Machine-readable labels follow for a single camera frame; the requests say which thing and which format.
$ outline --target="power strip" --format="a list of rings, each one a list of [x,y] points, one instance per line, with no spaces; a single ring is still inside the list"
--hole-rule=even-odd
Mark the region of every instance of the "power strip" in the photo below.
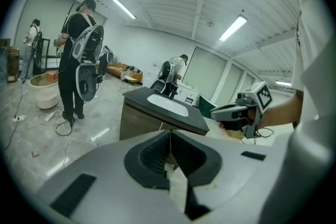
[[[46,122],[50,121],[51,118],[52,118],[54,115],[55,115],[55,113],[54,113],[54,112],[51,112],[51,113],[46,117],[45,121],[46,121]]]
[[[24,121],[25,120],[25,116],[22,115],[22,116],[17,116],[16,118],[13,118],[13,122],[16,123],[16,122],[20,122],[20,121]]]

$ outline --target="black t-shirt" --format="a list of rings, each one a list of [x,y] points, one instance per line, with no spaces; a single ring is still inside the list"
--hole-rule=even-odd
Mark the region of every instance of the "black t-shirt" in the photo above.
[[[90,22],[92,25],[95,25],[96,22],[94,19],[89,16]],[[79,37],[79,35],[90,25],[89,23],[85,20],[83,15],[80,13],[73,14],[67,21],[67,23],[64,25],[64,28],[62,29],[62,33],[68,34],[72,39],[76,39]],[[59,70],[62,71],[64,69],[67,69],[68,71],[75,70],[79,62],[70,56],[72,49],[72,41],[70,38],[68,38],[67,42],[64,45],[64,51],[62,54],[61,61],[59,63]]]

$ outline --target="brown leather couch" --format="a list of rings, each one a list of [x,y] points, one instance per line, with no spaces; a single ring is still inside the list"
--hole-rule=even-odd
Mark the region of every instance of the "brown leather couch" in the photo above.
[[[108,65],[108,67],[117,67],[117,68],[122,69],[122,71],[119,70],[119,69],[109,69],[109,68],[107,68],[107,70],[106,70],[106,72],[108,74],[112,74],[112,75],[120,77],[121,76],[121,72],[123,72],[123,71],[126,70],[127,65],[124,65],[123,63],[118,62],[118,63],[113,63],[111,65]],[[142,80],[142,74],[140,74],[140,73],[133,73],[132,72],[131,73],[131,77],[133,79],[136,79],[137,80],[136,82],[141,82],[141,80]]]

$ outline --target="orange box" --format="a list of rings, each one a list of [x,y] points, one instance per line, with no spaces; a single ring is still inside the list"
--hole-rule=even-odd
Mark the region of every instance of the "orange box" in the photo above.
[[[47,81],[54,82],[58,78],[58,73],[55,71],[47,72]]]

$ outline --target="white sink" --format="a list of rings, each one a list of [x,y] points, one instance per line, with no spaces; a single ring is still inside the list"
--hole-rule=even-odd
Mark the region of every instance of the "white sink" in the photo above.
[[[163,109],[167,109],[173,113],[176,113],[177,115],[183,116],[183,117],[188,117],[188,109],[178,103],[175,103],[173,100],[170,100],[166,97],[162,97],[158,94],[152,94],[151,96],[147,97],[147,100],[155,104]]]

